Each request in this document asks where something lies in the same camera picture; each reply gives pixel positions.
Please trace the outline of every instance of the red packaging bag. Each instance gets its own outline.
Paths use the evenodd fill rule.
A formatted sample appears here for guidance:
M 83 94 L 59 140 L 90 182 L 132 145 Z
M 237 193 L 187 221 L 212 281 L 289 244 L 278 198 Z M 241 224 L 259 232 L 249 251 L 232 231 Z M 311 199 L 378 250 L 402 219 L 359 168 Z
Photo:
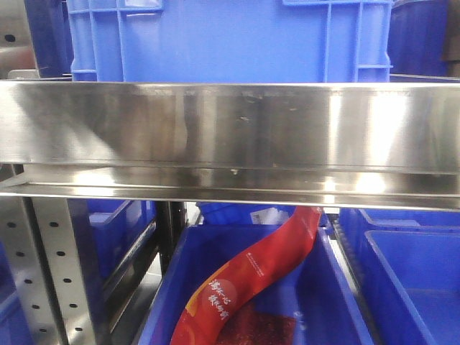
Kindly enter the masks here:
M 188 301 L 170 345 L 214 345 L 237 310 L 307 257 L 320 217 L 320 208 L 297 207 L 278 230 L 215 271 Z

